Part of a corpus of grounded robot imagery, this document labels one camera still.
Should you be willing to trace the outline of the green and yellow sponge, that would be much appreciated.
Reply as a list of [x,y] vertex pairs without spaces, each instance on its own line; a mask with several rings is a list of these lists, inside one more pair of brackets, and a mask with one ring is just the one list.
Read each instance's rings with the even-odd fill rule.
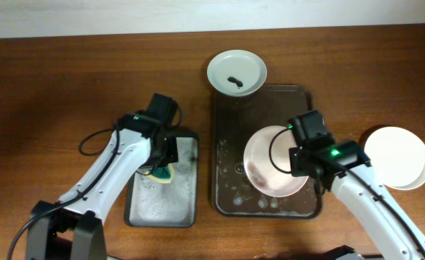
[[169,184],[174,178],[175,171],[172,164],[164,167],[152,169],[148,175],[150,179],[157,183]]

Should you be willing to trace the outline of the pink plate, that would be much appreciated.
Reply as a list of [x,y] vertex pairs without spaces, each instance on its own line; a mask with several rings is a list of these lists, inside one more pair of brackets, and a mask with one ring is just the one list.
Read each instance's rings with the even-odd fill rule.
[[308,177],[289,174],[289,148],[296,143],[290,130],[283,126],[267,126],[248,140],[243,154],[245,174],[262,194],[285,197],[297,193]]

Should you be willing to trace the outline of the cream white plate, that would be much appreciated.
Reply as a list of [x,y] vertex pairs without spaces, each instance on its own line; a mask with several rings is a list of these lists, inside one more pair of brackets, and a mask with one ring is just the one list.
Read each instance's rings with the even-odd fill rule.
[[367,137],[364,151],[386,186],[405,191],[425,184],[425,144],[411,131],[379,128]]

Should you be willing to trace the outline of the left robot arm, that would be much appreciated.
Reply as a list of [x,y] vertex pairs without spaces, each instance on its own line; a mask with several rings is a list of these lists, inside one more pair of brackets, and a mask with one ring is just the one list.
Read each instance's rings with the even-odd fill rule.
[[107,147],[84,176],[54,204],[39,201],[20,230],[26,259],[106,259],[103,225],[137,170],[150,174],[178,161],[170,97],[154,94],[148,108],[117,119]]

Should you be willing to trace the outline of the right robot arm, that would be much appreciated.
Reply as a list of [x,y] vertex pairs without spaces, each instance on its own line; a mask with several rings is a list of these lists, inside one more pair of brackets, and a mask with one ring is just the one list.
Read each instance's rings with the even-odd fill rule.
[[309,176],[332,192],[361,223],[384,259],[425,259],[425,235],[379,181],[357,142],[336,142],[317,110],[288,123],[297,144],[289,149],[294,177]]

